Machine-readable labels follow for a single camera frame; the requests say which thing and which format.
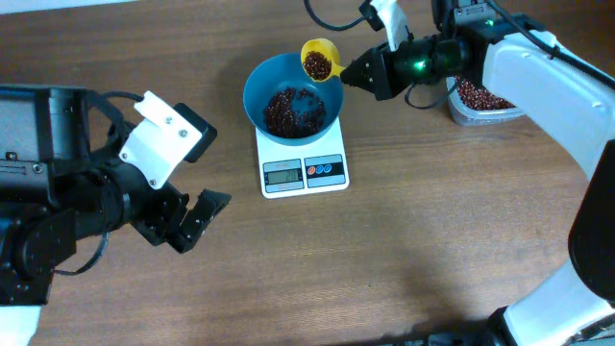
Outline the yellow plastic measuring scoop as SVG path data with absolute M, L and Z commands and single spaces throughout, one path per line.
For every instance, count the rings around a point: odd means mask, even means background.
M 344 70 L 337 48 L 325 38 L 311 39 L 303 45 L 301 64 L 310 79 L 317 83 L 339 77 Z

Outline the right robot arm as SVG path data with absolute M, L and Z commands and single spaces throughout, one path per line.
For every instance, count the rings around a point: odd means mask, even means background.
M 419 85 L 462 77 L 504 98 L 553 138 L 589 186 L 568 236 L 569 257 L 525 298 L 497 309 L 468 336 L 436 345 L 568 345 L 614 322 L 614 81 L 542 25 L 493 1 L 435 1 L 437 32 L 414 37 L 394 1 L 366 1 L 361 17 L 387 41 L 341 74 L 388 100 Z

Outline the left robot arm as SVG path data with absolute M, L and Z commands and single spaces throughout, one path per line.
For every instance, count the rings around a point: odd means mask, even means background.
M 170 184 L 196 162 L 216 129 L 183 103 L 135 95 L 141 121 L 116 92 L 67 86 L 1 88 L 1 341 L 26 345 L 62 264 L 80 240 L 98 251 L 133 226 L 150 244 L 190 251 L 230 202 L 209 189 L 196 200 Z

